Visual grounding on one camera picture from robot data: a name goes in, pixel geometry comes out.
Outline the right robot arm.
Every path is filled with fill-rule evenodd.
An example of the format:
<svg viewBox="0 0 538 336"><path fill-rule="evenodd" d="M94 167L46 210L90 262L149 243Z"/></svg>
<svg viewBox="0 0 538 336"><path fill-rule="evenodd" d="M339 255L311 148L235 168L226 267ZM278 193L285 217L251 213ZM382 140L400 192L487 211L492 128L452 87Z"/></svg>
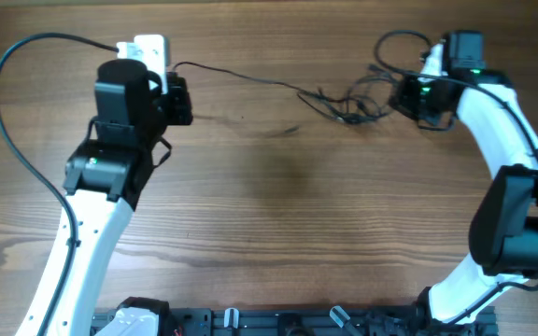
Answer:
<svg viewBox="0 0 538 336"><path fill-rule="evenodd" d="M450 31L422 61L419 72L400 70L390 106L429 131L449 113L470 131L492 178L468 255L425 293L428 326L464 326L511 288L538 291L538 135L509 78L487 68L481 33Z"/></svg>

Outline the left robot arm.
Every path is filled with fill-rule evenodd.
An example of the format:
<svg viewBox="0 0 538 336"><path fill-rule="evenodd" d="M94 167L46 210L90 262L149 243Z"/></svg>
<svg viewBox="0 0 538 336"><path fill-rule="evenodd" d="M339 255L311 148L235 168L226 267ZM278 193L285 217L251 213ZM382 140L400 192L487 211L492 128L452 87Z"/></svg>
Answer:
<svg viewBox="0 0 538 336"><path fill-rule="evenodd" d="M86 335L113 250L158 168L152 151L169 126L193 120L185 78L135 60L102 64L97 114L68 159L60 221L20 335Z"/></svg>

